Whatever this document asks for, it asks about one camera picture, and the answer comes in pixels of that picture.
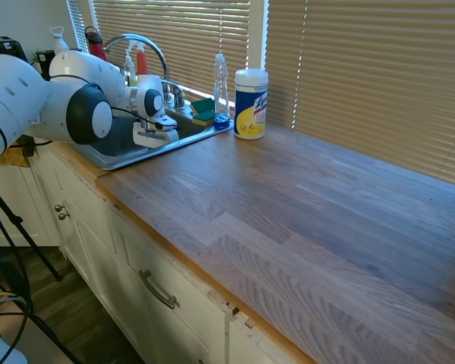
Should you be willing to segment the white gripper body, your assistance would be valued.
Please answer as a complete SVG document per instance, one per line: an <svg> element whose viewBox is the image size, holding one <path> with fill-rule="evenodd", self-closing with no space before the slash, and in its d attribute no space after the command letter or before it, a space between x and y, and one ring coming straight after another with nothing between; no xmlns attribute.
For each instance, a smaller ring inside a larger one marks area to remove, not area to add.
<svg viewBox="0 0 455 364"><path fill-rule="evenodd" d="M175 129L148 131L140 122L133 123L133 142L138 146L156 149L178 140L179 135Z"/></svg>

